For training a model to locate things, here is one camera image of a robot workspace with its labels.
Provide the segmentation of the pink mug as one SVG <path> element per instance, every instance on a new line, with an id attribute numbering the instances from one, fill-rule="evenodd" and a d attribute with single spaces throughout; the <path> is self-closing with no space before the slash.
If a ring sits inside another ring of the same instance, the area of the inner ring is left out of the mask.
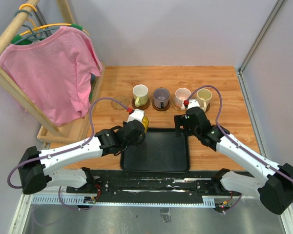
<path id="1" fill-rule="evenodd" d="M 184 110 L 185 105 L 184 101 L 190 97 L 191 91 L 187 88 L 179 88 L 175 92 L 174 104 L 177 108 Z"/>

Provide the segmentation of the woven rattan coaster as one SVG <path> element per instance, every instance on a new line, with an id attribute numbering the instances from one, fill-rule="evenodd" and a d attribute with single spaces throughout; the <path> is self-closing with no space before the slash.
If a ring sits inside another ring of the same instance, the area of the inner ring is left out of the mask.
<path id="1" fill-rule="evenodd" d="M 125 108 L 123 106 L 125 107 L 129 106 L 129 99 L 126 96 L 118 95 L 118 96 L 115 96 L 113 99 L 116 100 L 116 102 L 112 101 L 111 106 L 115 110 L 124 110 Z"/>
<path id="2" fill-rule="evenodd" d="M 173 107 L 175 110 L 179 111 L 179 112 L 185 110 L 185 108 L 182 109 L 182 108 L 179 108 L 178 106 L 176 106 L 174 102 L 172 103 L 172 107 Z"/>

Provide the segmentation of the cream mug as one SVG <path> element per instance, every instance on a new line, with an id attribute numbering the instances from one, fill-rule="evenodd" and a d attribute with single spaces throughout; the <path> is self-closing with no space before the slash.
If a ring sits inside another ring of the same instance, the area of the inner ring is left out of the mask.
<path id="1" fill-rule="evenodd" d="M 209 106 L 211 98 L 212 98 L 212 93 L 210 90 L 202 88 L 197 91 L 196 100 L 198 101 L 200 108 L 204 112 L 208 110 L 208 106 Z"/>

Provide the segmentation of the brown wooden coaster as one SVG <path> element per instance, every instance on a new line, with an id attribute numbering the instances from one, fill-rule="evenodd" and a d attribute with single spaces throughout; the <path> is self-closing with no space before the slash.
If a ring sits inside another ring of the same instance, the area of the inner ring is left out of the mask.
<path id="1" fill-rule="evenodd" d="M 131 100 L 131 104 L 132 104 L 132 107 L 133 107 L 134 109 L 145 110 L 145 109 L 147 109 L 147 108 L 150 106 L 150 98 L 148 98 L 147 103 L 146 103 L 145 105 L 142 105 L 142 106 L 139 106 L 139 107 L 137 107 L 137 106 L 135 105 L 135 99 L 132 98 L 132 100 Z"/>
<path id="2" fill-rule="evenodd" d="M 207 112 L 209 109 L 210 109 L 210 103 L 208 103 L 208 104 L 206 105 L 205 112 Z"/>
<path id="3" fill-rule="evenodd" d="M 168 110 L 168 109 L 170 108 L 170 105 L 171 105 L 171 101 L 170 101 L 170 99 L 168 100 L 168 104 L 167 104 L 167 106 L 164 107 L 164 108 L 158 108 L 158 107 L 155 105 L 154 100 L 155 100 L 155 99 L 152 100 L 152 107 L 153 107 L 156 111 L 163 112 L 163 111 L 166 111 L 166 110 Z"/>

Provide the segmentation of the purple mug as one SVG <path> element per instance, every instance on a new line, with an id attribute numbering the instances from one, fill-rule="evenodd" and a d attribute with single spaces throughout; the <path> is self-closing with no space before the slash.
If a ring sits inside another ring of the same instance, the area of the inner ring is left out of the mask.
<path id="1" fill-rule="evenodd" d="M 169 90 L 163 87 L 157 88 L 153 92 L 153 103 L 154 106 L 159 109 L 164 109 L 168 105 L 169 101 Z"/>

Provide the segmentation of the white mug green handle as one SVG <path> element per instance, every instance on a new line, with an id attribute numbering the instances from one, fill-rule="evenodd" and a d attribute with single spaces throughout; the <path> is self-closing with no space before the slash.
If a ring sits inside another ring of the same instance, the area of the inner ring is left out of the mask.
<path id="1" fill-rule="evenodd" d="M 143 84 L 139 84 L 134 86 L 132 91 L 134 95 L 134 105 L 136 107 L 144 106 L 148 101 L 148 88 Z"/>

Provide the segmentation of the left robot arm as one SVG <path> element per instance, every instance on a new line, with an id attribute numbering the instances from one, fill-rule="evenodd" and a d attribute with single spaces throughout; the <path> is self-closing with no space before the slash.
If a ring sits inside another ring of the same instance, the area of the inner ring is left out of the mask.
<path id="1" fill-rule="evenodd" d="M 133 120 L 123 126 L 102 129 L 93 137 L 63 147 L 41 151 L 35 146 L 29 147 L 19 161 L 22 192 L 31 195 L 46 187 L 69 186 L 89 193 L 95 187 L 91 174 L 85 169 L 70 172 L 64 168 L 66 165 L 109 154 L 119 155 L 145 138 L 144 125 Z"/>

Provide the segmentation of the yellow mug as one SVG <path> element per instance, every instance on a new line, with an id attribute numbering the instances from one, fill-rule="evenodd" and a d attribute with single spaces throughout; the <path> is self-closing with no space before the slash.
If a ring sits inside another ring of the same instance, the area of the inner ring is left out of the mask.
<path id="1" fill-rule="evenodd" d="M 147 118 L 147 116 L 144 116 L 142 119 L 142 125 L 145 128 L 145 133 L 147 132 L 148 126 L 149 126 L 149 120 Z"/>

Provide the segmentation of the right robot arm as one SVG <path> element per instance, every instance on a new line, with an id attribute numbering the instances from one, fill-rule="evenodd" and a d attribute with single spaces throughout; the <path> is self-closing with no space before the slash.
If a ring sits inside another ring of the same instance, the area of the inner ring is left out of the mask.
<path id="1" fill-rule="evenodd" d="M 199 107 L 174 116 L 176 134 L 195 136 L 202 145 L 220 152 L 246 169 L 251 176 L 222 169 L 211 183 L 212 191 L 223 195 L 238 192 L 261 201 L 270 212 L 281 215 L 293 203 L 293 166 L 273 162 L 240 142 L 219 124 L 211 125 Z"/>

